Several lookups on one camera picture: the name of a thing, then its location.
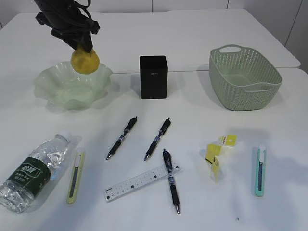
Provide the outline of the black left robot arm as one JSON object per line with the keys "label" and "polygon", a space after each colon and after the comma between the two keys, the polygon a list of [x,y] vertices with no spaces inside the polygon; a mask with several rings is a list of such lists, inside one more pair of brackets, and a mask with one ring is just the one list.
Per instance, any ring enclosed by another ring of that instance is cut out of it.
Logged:
{"label": "black left robot arm", "polygon": [[52,36],[74,50],[81,47],[85,52],[92,51],[91,34],[97,34],[100,25],[87,10],[90,0],[87,5],[75,0],[36,0],[35,3],[40,9],[36,20],[48,26]]}

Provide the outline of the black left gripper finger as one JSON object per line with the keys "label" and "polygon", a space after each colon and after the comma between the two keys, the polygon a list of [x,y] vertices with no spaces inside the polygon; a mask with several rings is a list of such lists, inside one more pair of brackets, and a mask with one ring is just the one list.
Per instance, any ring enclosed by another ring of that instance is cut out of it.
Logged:
{"label": "black left gripper finger", "polygon": [[93,49],[93,44],[91,40],[91,34],[89,31],[85,31],[80,35],[78,40],[78,45],[83,48],[85,52],[91,52]]}
{"label": "black left gripper finger", "polygon": [[59,39],[64,41],[67,45],[69,45],[72,49],[76,50],[78,46],[78,40],[76,37],[71,35],[60,35]]}

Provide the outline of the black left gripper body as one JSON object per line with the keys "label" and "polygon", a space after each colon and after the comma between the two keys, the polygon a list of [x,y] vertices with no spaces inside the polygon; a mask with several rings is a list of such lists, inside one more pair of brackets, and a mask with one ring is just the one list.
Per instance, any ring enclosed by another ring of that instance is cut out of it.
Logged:
{"label": "black left gripper body", "polygon": [[47,25],[61,37],[80,39],[88,33],[97,34],[100,25],[93,20],[90,13],[83,9],[76,12],[44,11],[39,12],[36,20],[41,25]]}

